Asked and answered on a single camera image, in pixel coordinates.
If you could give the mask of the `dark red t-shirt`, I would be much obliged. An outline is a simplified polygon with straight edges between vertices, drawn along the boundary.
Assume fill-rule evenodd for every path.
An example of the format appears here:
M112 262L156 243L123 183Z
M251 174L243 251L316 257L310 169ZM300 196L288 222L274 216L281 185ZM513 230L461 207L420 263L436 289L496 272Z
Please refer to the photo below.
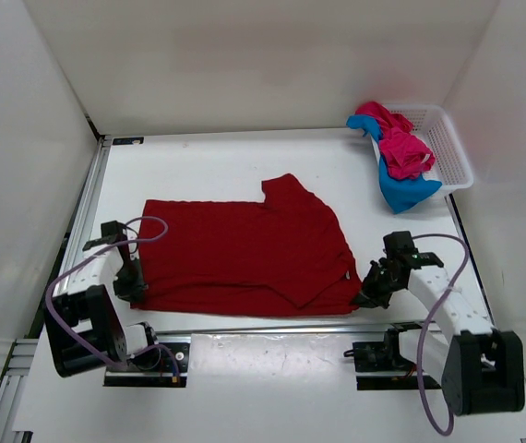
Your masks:
M362 282L333 210L295 176L261 202L149 199L139 235L148 286L138 310L246 317L348 315Z

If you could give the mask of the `pink t-shirt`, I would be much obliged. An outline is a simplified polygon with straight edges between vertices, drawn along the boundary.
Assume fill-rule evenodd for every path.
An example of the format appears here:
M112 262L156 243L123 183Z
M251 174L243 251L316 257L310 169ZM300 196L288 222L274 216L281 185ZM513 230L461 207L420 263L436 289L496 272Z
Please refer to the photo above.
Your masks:
M435 154L412 133L412 122L402 114L392 113L378 102L367 102L354 115L376 121L378 148L391 178L418 179L434 166Z

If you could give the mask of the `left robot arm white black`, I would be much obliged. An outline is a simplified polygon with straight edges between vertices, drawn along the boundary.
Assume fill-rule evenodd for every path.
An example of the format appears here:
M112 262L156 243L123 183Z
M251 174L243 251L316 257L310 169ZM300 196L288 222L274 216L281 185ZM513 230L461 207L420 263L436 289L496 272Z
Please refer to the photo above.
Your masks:
M149 372L161 362L161 346L146 322L124 327L112 298L129 304L145 299L139 257L128 243L129 225L108 221L101 236L83 246L92 261L67 276L63 291L46 301L43 315L54 367L72 377L100 367Z

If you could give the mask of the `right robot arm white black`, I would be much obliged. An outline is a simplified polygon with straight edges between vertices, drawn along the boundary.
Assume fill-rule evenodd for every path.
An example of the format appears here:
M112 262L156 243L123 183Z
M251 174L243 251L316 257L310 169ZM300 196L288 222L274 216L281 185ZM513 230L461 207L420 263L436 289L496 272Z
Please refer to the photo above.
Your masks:
M389 306L401 291L426 309L422 323L387 329L381 341L359 341L344 356L353 359L358 387L384 384L389 372L414 369L405 388L439 387L454 416L519 412L525 405L523 345L513 331L501 331L480 316L457 288L434 252L422 252L408 231L383 238L384 255L370 263L360 307Z

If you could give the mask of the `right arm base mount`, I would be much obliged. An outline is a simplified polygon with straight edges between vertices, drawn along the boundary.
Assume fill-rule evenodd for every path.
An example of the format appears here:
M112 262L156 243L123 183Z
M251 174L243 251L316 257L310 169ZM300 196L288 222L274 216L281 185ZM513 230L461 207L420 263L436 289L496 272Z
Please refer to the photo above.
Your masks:
M343 352L343 357L354 365L358 391L418 390L416 363L400 354L400 335L409 331L419 332L420 325L392 325L375 339L354 341Z

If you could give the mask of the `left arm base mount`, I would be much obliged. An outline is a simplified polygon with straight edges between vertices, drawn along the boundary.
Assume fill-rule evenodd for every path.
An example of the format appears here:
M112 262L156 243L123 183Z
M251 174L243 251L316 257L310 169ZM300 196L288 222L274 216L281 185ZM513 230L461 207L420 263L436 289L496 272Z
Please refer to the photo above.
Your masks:
M159 341L171 351L153 351L134 360L126 371L105 371L103 386L109 388L186 387L191 352L190 335L160 335Z

